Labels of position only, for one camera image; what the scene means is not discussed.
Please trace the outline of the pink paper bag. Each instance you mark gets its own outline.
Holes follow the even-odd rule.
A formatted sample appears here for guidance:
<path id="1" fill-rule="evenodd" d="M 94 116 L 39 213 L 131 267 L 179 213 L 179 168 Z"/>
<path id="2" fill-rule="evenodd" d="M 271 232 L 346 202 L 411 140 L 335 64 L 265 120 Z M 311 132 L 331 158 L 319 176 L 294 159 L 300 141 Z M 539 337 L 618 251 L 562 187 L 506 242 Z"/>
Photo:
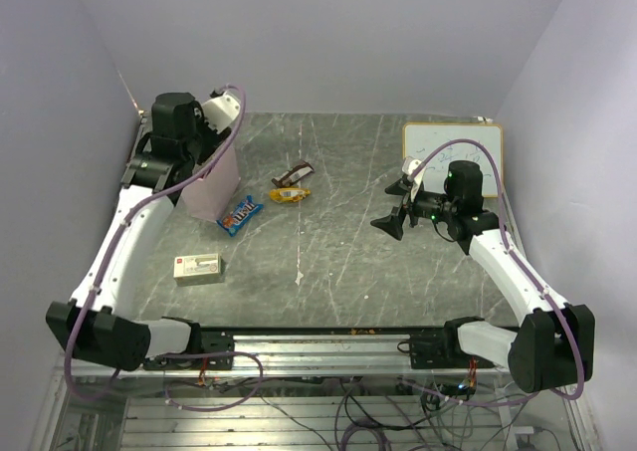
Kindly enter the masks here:
<path id="1" fill-rule="evenodd" d="M 208 222 L 221 219 L 240 180 L 236 150 L 231 145 L 205 177 L 197 179 L 182 190 L 181 199 L 187 213 Z"/>

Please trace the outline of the blue M&Ms packet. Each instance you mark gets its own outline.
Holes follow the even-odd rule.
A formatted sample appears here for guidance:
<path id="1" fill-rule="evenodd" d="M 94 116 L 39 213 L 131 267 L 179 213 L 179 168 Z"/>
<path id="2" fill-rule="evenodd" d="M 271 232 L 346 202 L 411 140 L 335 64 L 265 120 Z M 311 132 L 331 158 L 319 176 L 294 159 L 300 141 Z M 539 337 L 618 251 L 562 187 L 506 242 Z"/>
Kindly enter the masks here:
<path id="1" fill-rule="evenodd" d="M 263 207 L 263 204 L 255 202 L 251 195 L 247 195 L 231 213 L 218 219 L 216 223 L 230 237 L 234 237 Z"/>

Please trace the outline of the yellow M&Ms packet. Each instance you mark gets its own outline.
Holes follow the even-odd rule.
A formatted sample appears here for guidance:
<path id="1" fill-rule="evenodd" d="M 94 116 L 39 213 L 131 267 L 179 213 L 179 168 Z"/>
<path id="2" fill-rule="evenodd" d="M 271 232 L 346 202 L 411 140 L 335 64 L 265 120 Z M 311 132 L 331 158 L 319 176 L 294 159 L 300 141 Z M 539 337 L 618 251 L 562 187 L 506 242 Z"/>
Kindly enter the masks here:
<path id="1" fill-rule="evenodd" d="M 311 191 L 307 188 L 284 187 L 275 188 L 269 192 L 269 197 L 276 203 L 296 203 L 308 198 Z"/>

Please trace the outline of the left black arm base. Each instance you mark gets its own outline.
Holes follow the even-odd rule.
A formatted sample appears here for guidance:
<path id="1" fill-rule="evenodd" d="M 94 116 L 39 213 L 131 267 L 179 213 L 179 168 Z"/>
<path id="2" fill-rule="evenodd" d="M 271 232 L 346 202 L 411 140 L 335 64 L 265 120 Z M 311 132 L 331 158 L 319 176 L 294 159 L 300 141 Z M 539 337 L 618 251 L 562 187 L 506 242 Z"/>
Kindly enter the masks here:
<path id="1" fill-rule="evenodd" d="M 195 327 L 185 351 L 182 354 L 219 353 L 234 350 L 233 337 L 225 332 L 214 331 L 212 329 L 201 329 Z M 203 358 L 147 358 L 142 367 L 148 371 L 165 370 L 195 370 L 200 369 L 204 364 L 211 370 L 230 370 L 233 365 L 233 357 L 230 355 L 216 356 L 207 359 Z"/>

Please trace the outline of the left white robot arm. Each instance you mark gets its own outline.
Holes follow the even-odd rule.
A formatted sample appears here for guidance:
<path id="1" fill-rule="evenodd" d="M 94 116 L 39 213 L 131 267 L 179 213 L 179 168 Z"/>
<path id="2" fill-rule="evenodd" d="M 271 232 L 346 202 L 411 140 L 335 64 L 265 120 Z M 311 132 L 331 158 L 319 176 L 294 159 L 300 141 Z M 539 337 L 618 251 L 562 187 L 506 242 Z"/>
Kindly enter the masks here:
<path id="1" fill-rule="evenodd" d="M 138 274 L 182 193 L 215 174 L 241 126 L 245 95 L 226 85 L 199 102 L 164 93 L 140 119 L 120 183 L 116 208 L 87 274 L 64 303 L 53 302 L 46 323 L 74 360 L 135 371 L 168 355 L 181 368 L 202 358 L 201 328 L 181 318 L 133 319 Z"/>

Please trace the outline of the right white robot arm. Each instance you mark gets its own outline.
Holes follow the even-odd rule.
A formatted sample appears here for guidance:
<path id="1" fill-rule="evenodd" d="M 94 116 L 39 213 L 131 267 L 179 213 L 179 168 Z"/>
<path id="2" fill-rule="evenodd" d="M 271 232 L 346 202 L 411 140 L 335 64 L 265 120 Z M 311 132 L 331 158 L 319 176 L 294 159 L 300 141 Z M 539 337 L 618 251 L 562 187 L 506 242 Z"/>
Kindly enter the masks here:
<path id="1" fill-rule="evenodd" d="M 500 216 L 484 206 L 483 173 L 468 160 L 449 164 L 441 193 L 424 188 L 424 172 L 408 157 L 402 176 L 386 188 L 401 201 L 372 226 L 396 240 L 403 226 L 421 219 L 444 223 L 446 239 L 478 263 L 498 287 L 517 319 L 515 331 L 480 318 L 449 321 L 438 344 L 448 365 L 463 365 L 472 356 L 507 369 L 526 393 L 574 386 L 581 395 L 592 376 L 595 318 L 589 307 L 575 306 L 542 280 L 522 256 Z"/>

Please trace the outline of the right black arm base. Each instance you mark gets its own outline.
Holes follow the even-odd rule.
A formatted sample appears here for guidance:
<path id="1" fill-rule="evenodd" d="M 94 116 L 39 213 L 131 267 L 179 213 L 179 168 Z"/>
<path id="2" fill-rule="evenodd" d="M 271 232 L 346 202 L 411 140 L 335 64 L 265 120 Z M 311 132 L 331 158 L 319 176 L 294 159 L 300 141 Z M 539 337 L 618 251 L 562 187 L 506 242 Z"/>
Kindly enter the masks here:
<path id="1" fill-rule="evenodd" d="M 444 327 L 389 328 L 385 331 L 404 335 L 396 347 L 409 357 L 414 370 L 468 369 L 472 358 L 478 369 L 496 367 L 485 358 L 461 351 L 457 333 Z"/>

